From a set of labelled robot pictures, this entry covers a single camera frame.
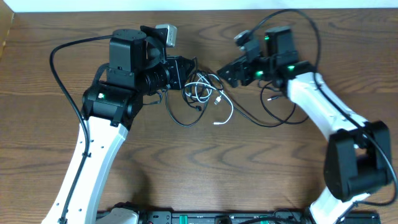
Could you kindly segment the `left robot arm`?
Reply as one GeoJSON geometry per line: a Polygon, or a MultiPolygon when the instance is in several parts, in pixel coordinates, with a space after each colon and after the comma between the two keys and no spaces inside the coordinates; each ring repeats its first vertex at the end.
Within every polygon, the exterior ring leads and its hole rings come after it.
{"type": "Polygon", "coordinates": [[[119,29],[109,35],[109,61],[84,92],[78,140],[67,173],[45,223],[94,223],[109,170],[125,141],[143,97],[181,90],[193,60],[169,56],[177,30],[170,24],[119,29]]]}

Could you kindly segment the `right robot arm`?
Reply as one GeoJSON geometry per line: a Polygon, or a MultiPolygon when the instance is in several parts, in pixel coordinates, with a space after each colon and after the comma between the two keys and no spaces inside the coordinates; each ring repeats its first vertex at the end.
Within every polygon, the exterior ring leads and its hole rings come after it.
{"type": "Polygon", "coordinates": [[[300,60],[291,28],[266,30],[267,53],[251,30],[234,41],[243,55],[217,74],[233,88],[254,80],[271,82],[299,106],[328,141],[323,176],[326,187],[307,210],[302,223],[341,223],[357,204],[381,187],[396,183],[391,140],[382,121],[369,122],[347,107],[308,61],[300,60]]]}

